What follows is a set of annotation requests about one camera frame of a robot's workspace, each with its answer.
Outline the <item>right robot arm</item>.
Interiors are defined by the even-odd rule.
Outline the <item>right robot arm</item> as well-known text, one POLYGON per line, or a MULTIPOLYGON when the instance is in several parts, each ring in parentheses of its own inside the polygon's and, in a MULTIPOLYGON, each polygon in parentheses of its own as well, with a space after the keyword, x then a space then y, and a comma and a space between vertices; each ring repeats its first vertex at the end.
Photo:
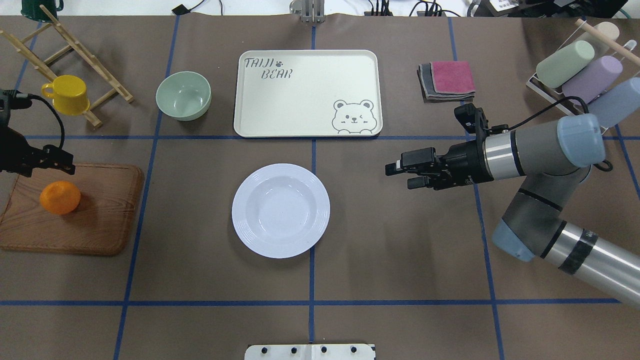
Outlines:
POLYGON ((385 166, 387 176, 411 174, 409 189, 454 187, 524 177, 496 226, 492 241, 524 262, 535 257, 625 303, 639 307, 639 256, 562 219, 576 188, 605 160, 593 114, 564 116, 528 129, 507 131, 482 109, 457 114, 475 139, 444 155, 432 146, 403 152, 385 166))

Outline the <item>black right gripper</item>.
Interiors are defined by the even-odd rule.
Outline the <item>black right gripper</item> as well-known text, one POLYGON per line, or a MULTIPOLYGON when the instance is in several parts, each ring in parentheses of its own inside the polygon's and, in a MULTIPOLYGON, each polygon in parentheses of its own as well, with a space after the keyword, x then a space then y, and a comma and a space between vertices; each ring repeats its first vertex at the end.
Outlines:
POLYGON ((400 160, 385 166, 386 176, 403 173, 419 175, 407 180, 409 190, 442 191, 493 181, 483 143, 477 140, 452 145, 442 155, 437 155, 432 146, 403 152, 400 160))

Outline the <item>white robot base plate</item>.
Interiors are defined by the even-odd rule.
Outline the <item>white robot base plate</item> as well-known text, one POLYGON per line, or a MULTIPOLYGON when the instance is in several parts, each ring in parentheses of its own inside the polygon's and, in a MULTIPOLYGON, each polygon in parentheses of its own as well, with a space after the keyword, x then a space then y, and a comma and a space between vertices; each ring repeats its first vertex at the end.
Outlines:
POLYGON ((247 347, 245 360, 375 360, 373 344, 256 344, 247 347))

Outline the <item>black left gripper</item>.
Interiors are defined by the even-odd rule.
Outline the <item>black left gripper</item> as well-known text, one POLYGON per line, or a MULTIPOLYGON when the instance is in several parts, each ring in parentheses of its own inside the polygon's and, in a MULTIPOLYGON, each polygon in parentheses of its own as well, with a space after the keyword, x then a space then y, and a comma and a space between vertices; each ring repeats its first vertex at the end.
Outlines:
POLYGON ((0 129, 0 171, 31 177, 34 169, 54 169, 74 175, 74 155, 60 146, 30 146, 25 137, 8 128, 0 129))

